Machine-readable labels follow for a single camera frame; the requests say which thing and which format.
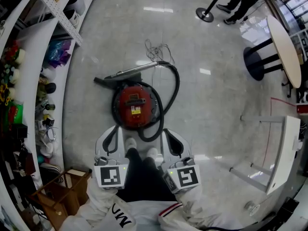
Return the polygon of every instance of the yellow label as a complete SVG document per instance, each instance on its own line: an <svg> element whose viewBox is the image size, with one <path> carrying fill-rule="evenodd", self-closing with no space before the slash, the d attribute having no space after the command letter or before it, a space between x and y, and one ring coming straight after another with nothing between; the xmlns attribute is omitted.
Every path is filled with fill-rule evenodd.
<svg viewBox="0 0 308 231"><path fill-rule="evenodd" d="M141 114L141 110L132 110L131 114L132 115Z"/></svg>

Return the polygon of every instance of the tiled floor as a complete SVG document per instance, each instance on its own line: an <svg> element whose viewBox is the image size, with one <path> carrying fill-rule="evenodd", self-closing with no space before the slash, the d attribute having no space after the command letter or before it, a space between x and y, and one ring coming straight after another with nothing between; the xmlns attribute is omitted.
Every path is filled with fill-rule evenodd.
<svg viewBox="0 0 308 231"><path fill-rule="evenodd" d="M294 94L293 98L286 98L286 88L281 87L285 80L282 71L269 73L257 82L244 65L244 48L270 37L266 5L243 24L227 26L223 19L228 15L216 7L212 10L214 22L206 23L196 17L196 8L206 7L211 1L94 0L80 32L83 44L73 53L66 84L64 160L66 167L92 167L96 140L115 124L110 114L113 93L96 85L94 77L149 62L144 47L148 38L153 45L165 43L171 49L181 80L178 96L165 117L165 127L190 144L201 168L204 193L218 208L232 212L243 225L248 225L270 210L281 189L266 196L233 176L222 163L262 180L264 176L246 167L249 162L266 168L274 164L281 127L272 125L270 130L268 124L241 122L240 115L270 115L271 111L273 115L295 116L294 107L271 100L274 97L292 103ZM273 46L260 50L262 57L274 53ZM200 69L209 70L210 75L202 74ZM142 77L149 84L153 81L166 103L174 89L168 70L146 70ZM137 142L140 151L151 145L159 148L159 141ZM243 209L250 200L262 203L253 218Z"/></svg>

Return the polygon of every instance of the round table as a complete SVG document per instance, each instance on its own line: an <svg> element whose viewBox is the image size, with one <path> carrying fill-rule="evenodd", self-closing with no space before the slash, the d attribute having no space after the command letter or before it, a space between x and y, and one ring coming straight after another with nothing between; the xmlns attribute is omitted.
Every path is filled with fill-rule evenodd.
<svg viewBox="0 0 308 231"><path fill-rule="evenodd" d="M290 36L272 15L267 17L267 22L271 38L253 48L245 48L244 61L246 68L256 80L262 80L266 73L284 69L293 87L299 88L302 79L300 65ZM257 51L271 43L274 43L277 54L261 59ZM278 59L280 59L281 64L264 69L265 64Z"/></svg>

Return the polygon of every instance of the pegboard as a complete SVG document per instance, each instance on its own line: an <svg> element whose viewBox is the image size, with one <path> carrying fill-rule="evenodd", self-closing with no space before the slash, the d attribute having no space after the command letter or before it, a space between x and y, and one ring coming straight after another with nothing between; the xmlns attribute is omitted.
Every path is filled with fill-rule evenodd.
<svg viewBox="0 0 308 231"><path fill-rule="evenodd" d="M61 26L65 29L65 31L76 40L76 43L80 46L82 43L82 37L76 31L72 23L67 19L64 15L63 11L60 10L59 5L55 0L41 0L49 9L54 17L59 20Z"/></svg>

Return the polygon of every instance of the red vacuum cleaner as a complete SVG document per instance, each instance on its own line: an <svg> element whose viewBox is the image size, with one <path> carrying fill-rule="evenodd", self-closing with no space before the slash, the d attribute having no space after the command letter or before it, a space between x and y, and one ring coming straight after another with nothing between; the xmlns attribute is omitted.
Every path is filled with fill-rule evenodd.
<svg viewBox="0 0 308 231"><path fill-rule="evenodd" d="M142 82L141 71L156 66L166 67L175 76L175 89L167 106L163 108L157 91L147 83ZM127 130L135 130L145 142L154 141L164 128L164 115L173 104L180 87L180 77L175 66L159 61L138 66L105 79L95 78L94 82L115 91L111 112L115 122ZM146 138L144 130L159 122L157 132Z"/></svg>

